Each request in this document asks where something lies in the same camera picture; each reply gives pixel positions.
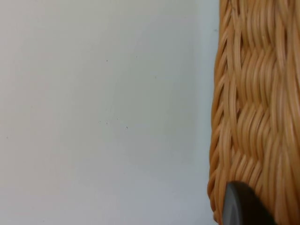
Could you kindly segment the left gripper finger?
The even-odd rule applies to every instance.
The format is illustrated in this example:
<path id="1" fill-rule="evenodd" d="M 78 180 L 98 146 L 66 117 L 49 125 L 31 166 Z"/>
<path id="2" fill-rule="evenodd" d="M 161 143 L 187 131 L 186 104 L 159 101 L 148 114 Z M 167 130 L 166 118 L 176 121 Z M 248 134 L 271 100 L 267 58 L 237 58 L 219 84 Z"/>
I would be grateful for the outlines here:
<path id="1" fill-rule="evenodd" d="M 226 185 L 222 222 L 224 225 L 276 224 L 253 189 L 239 181 Z"/>

